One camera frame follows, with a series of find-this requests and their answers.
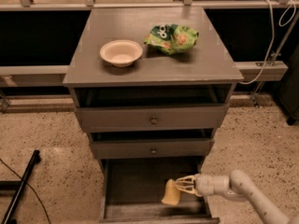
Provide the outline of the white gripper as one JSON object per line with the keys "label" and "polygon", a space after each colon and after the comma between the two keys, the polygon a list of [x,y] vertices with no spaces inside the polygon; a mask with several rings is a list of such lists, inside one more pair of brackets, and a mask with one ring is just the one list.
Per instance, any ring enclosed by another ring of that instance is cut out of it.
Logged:
{"label": "white gripper", "polygon": [[178,178],[175,183],[178,190],[196,196],[225,196],[230,190],[230,182],[227,175],[187,175]]}

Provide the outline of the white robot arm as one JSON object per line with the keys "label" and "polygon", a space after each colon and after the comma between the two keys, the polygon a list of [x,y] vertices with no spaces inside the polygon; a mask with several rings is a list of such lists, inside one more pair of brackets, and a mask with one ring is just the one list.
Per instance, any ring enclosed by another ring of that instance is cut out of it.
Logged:
{"label": "white robot arm", "polygon": [[174,186],[196,196],[218,195],[229,201],[248,201],[263,224],[299,224],[299,217],[286,216],[241,170],[229,175],[188,175],[178,178]]}

